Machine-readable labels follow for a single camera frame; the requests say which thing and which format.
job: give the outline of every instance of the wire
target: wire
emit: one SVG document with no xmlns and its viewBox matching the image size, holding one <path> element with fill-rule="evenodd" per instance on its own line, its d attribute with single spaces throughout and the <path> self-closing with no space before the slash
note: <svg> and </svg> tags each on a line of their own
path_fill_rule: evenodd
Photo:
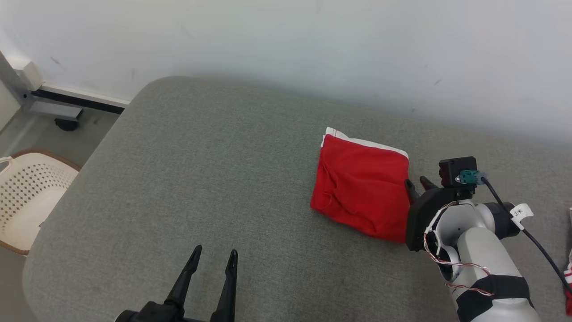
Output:
<svg viewBox="0 0 572 322">
<path fill-rule="evenodd" d="M 504 210 L 507 214 L 509 214 L 510 218 L 513 217 L 513 214 L 510 213 L 510 211 L 506 208 L 505 204 L 502 202 L 501 198 L 499 197 L 498 194 L 496 194 L 496 191 L 494 190 L 494 188 L 492 187 L 491 183 L 487 180 L 487 178 L 482 177 L 481 180 L 487 185 L 488 189 L 491 191 L 491 194 L 493 197 L 495 197 L 496 202 L 498 202 L 498 204 L 500 205 L 500 207 L 502 208 L 502 210 Z M 554 262 L 554 260 L 550 257 L 550 255 L 548 255 L 548 252 L 546 252 L 546 250 L 544 249 L 544 247 L 542 247 L 542 245 L 536 240 L 536 238 L 534 238 L 528 230 L 523 229 L 522 232 L 536 245 L 536 247 L 538 247 L 538 249 L 540 250 L 540 252 L 544 255 L 544 257 L 546 257 L 546 260 L 550 263 L 550 266 L 552 266 L 552 268 L 554 269 L 554 271 L 556 272 L 556 275 L 558 275 L 558 277 L 560 278 L 560 280 L 562 281 L 562 285 L 564 285 L 564 288 L 570 292 L 570 294 L 572 294 L 572 287 L 570 287 L 570 284 L 568 284 L 566 282 L 566 278 L 564 277 L 564 274 L 558 269 L 558 266 L 556 266 L 556 263 Z"/>
</svg>

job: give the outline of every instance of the laundry basket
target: laundry basket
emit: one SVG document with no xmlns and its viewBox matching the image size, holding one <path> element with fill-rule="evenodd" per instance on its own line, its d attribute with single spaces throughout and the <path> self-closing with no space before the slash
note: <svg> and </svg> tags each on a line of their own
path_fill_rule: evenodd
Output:
<svg viewBox="0 0 572 322">
<path fill-rule="evenodd" d="M 44 150 L 0 159 L 0 246 L 27 255 L 80 167 Z"/>
</svg>

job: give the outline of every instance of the gray fabric tabletop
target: gray fabric tabletop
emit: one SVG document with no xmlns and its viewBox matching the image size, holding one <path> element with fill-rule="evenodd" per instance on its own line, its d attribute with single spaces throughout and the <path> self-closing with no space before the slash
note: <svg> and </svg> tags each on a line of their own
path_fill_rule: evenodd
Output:
<svg viewBox="0 0 572 322">
<path fill-rule="evenodd" d="M 408 152 L 410 177 L 473 155 L 562 269 L 572 152 L 276 92 L 169 77 L 145 87 L 43 224 L 25 295 L 41 321 L 113 321 L 163 301 L 202 244 L 186 317 L 208 321 L 234 248 L 237 321 L 455 321 L 437 266 L 309 207 L 326 126 Z M 493 201 L 482 187 L 475 200 Z M 503 240 L 544 321 L 562 287 L 523 235 Z"/>
</svg>

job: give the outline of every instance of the caster wheel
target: caster wheel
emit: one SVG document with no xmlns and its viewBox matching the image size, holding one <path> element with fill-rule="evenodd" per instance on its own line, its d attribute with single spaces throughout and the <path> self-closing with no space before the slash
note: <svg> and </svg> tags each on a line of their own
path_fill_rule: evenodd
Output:
<svg viewBox="0 0 572 322">
<path fill-rule="evenodd" d="M 63 120 L 63 119 L 56 119 L 55 124 L 64 131 L 73 131 L 75 130 L 80 123 L 78 121 L 70 121 L 70 120 Z"/>
</svg>

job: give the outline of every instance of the gray floor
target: gray floor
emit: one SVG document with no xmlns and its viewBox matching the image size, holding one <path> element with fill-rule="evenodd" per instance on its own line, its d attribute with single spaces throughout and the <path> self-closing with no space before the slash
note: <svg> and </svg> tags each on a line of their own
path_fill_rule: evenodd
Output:
<svg viewBox="0 0 572 322">
<path fill-rule="evenodd" d="M 119 115 L 84 109 L 80 127 L 65 132 L 47 116 L 18 112 L 0 133 L 0 156 L 29 148 L 43 148 L 83 166 Z M 22 293 L 25 257 L 0 248 L 0 321 L 38 321 Z"/>
</svg>

